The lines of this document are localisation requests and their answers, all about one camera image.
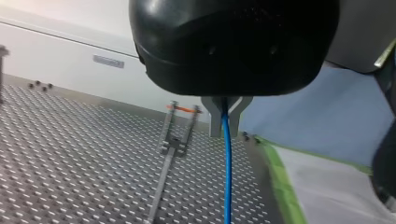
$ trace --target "blue cable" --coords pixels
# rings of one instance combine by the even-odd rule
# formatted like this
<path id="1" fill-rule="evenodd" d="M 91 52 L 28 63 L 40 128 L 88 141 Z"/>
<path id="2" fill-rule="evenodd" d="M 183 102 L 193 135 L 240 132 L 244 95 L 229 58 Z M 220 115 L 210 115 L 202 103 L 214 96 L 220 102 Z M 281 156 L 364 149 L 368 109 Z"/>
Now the blue cable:
<path id="1" fill-rule="evenodd" d="M 231 224 L 231 190 L 232 190 L 232 152 L 231 136 L 228 124 L 228 111 L 224 110 L 222 115 L 225 142 L 225 192 L 224 192 L 224 223 Z"/>

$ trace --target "diamond plate surface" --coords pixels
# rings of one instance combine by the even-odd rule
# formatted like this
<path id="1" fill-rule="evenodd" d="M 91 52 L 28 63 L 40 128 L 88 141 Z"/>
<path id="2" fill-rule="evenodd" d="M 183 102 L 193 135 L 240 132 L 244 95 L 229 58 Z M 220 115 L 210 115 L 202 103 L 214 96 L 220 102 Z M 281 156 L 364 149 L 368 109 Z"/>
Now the diamond plate surface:
<path id="1" fill-rule="evenodd" d="M 1 223 L 143 223 L 163 167 L 161 122 L 14 86 L 4 97 Z M 222 223 L 223 188 L 223 141 L 194 132 L 188 156 L 174 159 L 157 223 Z M 233 222 L 270 221 L 234 140 Z"/>

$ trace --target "white cabinet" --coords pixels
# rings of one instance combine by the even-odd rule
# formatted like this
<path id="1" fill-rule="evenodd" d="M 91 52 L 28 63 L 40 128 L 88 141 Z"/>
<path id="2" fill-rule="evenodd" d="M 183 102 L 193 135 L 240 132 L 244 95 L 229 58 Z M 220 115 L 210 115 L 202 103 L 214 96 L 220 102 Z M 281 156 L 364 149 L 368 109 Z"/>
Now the white cabinet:
<path id="1" fill-rule="evenodd" d="M 109 1 L 98 1 L 97 4 L 101 2 L 108 4 Z M 118 13 L 114 7 L 82 10 L 84 7 L 77 6 L 74 0 L 0 0 L 0 22 L 137 56 L 127 4 L 125 0 L 112 3 L 115 8 L 120 7 L 122 10 Z"/>
<path id="2" fill-rule="evenodd" d="M 171 100 L 201 105 L 199 97 L 175 95 L 156 86 L 135 57 L 3 23 L 0 43 L 10 51 L 4 67 L 9 75 L 162 112 Z M 122 61 L 124 68 L 95 63 L 93 55 Z M 207 119 L 205 112 L 200 120 Z"/>

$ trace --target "metal tool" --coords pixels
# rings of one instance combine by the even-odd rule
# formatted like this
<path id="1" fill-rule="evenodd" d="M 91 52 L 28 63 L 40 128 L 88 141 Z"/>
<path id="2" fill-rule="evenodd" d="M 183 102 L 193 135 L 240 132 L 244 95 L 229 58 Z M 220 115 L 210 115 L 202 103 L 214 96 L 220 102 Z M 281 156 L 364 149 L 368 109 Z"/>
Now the metal tool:
<path id="1" fill-rule="evenodd" d="M 148 219 L 145 221 L 146 224 L 154 223 L 158 206 L 161 201 L 161 197 L 163 195 L 163 188 L 165 186 L 166 177 L 168 176 L 169 168 L 171 167 L 172 160 L 176 156 L 183 157 L 187 153 L 187 145 L 190 142 L 191 134 L 195 122 L 198 118 L 198 114 L 200 112 L 199 107 L 196 105 L 194 108 L 194 112 L 189 121 L 188 127 L 182 139 L 173 136 L 171 134 L 173 120 L 175 111 L 177 108 L 177 102 L 172 102 L 169 112 L 165 118 L 165 122 L 163 124 L 163 131 L 160 137 L 159 149 L 162 154 L 165 154 L 165 161 L 163 163 L 163 169 L 161 171 L 160 180 L 158 181 L 158 187 L 155 191 L 154 200 L 152 201 L 151 208 L 148 213 Z"/>
<path id="2" fill-rule="evenodd" d="M 3 103 L 2 89 L 3 89 L 3 57 L 8 55 L 6 47 L 0 45 L 0 104 Z"/>
<path id="3" fill-rule="evenodd" d="M 210 113 L 209 135 L 211 137 L 221 137 L 222 100 L 227 101 L 229 108 L 231 137 L 236 137 L 241 113 L 250 105 L 253 97 L 202 97 L 202 104 Z"/>

